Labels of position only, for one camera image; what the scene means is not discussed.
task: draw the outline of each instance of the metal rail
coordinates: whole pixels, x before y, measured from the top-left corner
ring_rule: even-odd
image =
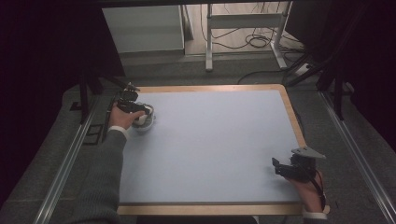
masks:
[[[38,210],[37,216],[35,217],[35,221],[33,222],[34,224],[49,223],[50,217],[52,216],[56,203],[58,202],[59,197],[61,196],[61,193],[64,189],[64,184],[66,183],[67,177],[69,177],[70,171],[76,160],[79,149],[84,140],[85,134],[87,133],[88,128],[90,127],[92,117],[95,112],[95,108],[98,105],[99,101],[100,101],[100,96],[94,95],[92,97],[91,105],[90,105],[90,114],[86,118],[85,122],[79,126],[76,136],[73,139],[70,148],[67,150],[67,153],[64,157],[64,161],[62,162],[62,165],[57,175],[55,176],[51,186],[49,187],[49,192],[47,193],[46,198],[44,199],[43,203],[40,206],[40,209]]]
[[[364,181],[366,182],[370,191],[373,193],[373,196],[375,197],[375,200],[388,223],[396,223],[396,210],[391,198],[382,184],[379,182],[367,160],[364,158],[363,154],[361,153],[361,149],[359,148],[355,139],[352,137],[347,125],[344,121],[341,121],[338,118],[332,109],[332,99],[330,98],[329,94],[320,91],[319,96],[323,99],[332,121],[346,143],[346,147],[348,148],[353,160],[356,162],[356,165],[358,166]]]

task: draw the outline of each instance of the black curtain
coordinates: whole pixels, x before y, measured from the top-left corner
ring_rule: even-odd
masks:
[[[83,73],[124,76],[99,7],[1,1],[0,203],[37,153]]]

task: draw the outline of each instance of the metal stand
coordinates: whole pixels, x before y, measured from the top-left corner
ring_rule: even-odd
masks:
[[[286,68],[286,63],[279,51],[279,41],[285,29],[289,15],[290,2],[287,3],[282,13],[271,14],[240,14],[240,15],[212,15],[212,6],[207,4],[207,41],[206,41],[206,71],[213,70],[212,29],[233,28],[278,28],[271,48],[276,56],[276,61],[281,69]]]

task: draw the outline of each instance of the light blue board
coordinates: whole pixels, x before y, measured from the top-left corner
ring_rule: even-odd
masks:
[[[275,175],[297,140],[279,91],[141,93],[154,126],[129,130],[121,203],[282,203],[299,201]]]

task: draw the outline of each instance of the gray carpet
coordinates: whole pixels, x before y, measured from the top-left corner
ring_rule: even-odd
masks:
[[[189,62],[152,62],[127,65],[127,78],[136,86],[168,85],[223,85],[236,84],[243,75],[259,70],[278,70],[276,61],[266,55],[256,58],[215,58],[214,71],[205,72],[201,59]],[[246,77],[242,84],[280,83],[283,73],[267,73]],[[318,168],[324,174],[324,185],[331,207],[329,218],[332,223],[387,223],[372,193],[350,156],[346,144],[336,130],[325,104],[315,91],[316,77],[311,77],[294,88],[288,89],[290,100],[301,117],[306,143],[326,154],[326,161],[319,161]],[[103,81],[106,91],[101,97],[92,124],[103,124],[108,102],[119,88]],[[78,101],[78,88],[67,91],[64,105],[45,143],[26,171],[18,186],[0,212],[0,223],[32,223],[42,200],[45,198],[52,179],[55,177],[64,153],[68,149],[78,128],[79,112],[69,111],[71,104]],[[346,98],[344,100],[346,122],[356,137],[366,159],[375,170],[392,199],[396,196],[396,180],[392,170],[396,157],[385,141],[359,114]],[[86,143],[94,142],[86,137]],[[82,146],[61,198],[49,223],[60,223],[71,215],[74,200],[82,179],[87,173],[96,146]],[[122,217],[134,223],[134,217]],[[280,223],[283,217],[260,217],[260,223]],[[301,217],[288,217],[286,223],[301,223]]]

